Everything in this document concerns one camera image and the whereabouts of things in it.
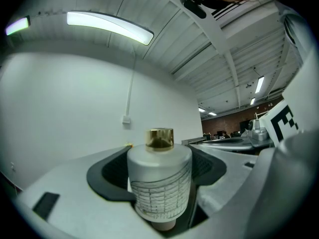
gold cap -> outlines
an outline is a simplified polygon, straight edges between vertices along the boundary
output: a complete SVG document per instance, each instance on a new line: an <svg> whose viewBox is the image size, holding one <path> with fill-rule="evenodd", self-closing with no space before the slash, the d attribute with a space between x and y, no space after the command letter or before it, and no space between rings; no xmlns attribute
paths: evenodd
<svg viewBox="0 0 319 239"><path fill-rule="evenodd" d="M174 148L172 128L153 128L146 132L146 150L167 151Z"/></svg>

white bottle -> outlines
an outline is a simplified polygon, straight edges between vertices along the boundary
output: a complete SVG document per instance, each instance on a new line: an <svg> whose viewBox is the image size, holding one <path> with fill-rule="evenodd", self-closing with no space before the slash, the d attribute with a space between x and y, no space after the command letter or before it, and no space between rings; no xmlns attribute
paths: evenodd
<svg viewBox="0 0 319 239"><path fill-rule="evenodd" d="M174 144L173 129L147 132L146 145L128 151L129 180L135 210L158 230L174 227L187 207L191 182L191 150Z"/></svg>

ceiling light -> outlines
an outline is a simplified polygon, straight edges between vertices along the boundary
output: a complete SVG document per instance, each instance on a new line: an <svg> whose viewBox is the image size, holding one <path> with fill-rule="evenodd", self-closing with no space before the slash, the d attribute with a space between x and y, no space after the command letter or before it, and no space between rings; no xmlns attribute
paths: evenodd
<svg viewBox="0 0 319 239"><path fill-rule="evenodd" d="M17 20L16 22L12 23L10 26L8 26L5 29L5 33L6 35L10 35L13 34L19 30L22 30L24 28L27 28L30 26L30 18L29 16L21 18L19 20Z"/></svg>
<svg viewBox="0 0 319 239"><path fill-rule="evenodd" d="M125 19L90 11L69 11L68 25L89 26L111 31L134 39L144 45L149 45L154 37L153 32Z"/></svg>
<svg viewBox="0 0 319 239"><path fill-rule="evenodd" d="M265 76L262 76L258 79L258 84L257 84L257 88L256 88L255 93L258 93L260 91L261 86L263 85L264 79L265 79Z"/></svg>

person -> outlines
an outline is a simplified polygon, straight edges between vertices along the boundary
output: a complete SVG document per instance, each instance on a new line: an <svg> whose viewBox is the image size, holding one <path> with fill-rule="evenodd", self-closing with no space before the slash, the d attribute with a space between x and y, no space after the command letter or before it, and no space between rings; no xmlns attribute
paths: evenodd
<svg viewBox="0 0 319 239"><path fill-rule="evenodd" d="M198 0L204 6L212 9L222 9L233 2L242 0ZM317 30L319 20L312 13L316 8L316 0L275 0L279 10L280 21L284 24L287 40L298 49L302 62L312 48L318 48L319 40Z"/></svg>
<svg viewBox="0 0 319 239"><path fill-rule="evenodd" d="M230 138L226 131L223 131L222 134L223 134L223 137L225 137L225 139Z"/></svg>

white wall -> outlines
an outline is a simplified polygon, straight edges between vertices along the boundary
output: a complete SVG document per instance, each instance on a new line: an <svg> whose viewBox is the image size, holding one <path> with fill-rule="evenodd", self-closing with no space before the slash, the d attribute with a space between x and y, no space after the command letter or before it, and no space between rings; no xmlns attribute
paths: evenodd
<svg viewBox="0 0 319 239"><path fill-rule="evenodd" d="M176 143L201 136L193 90L142 60L132 86L132 123L123 126L132 64L127 53L87 43L17 49L0 81L0 171L25 188L65 160L142 144L148 128L172 127Z"/></svg>

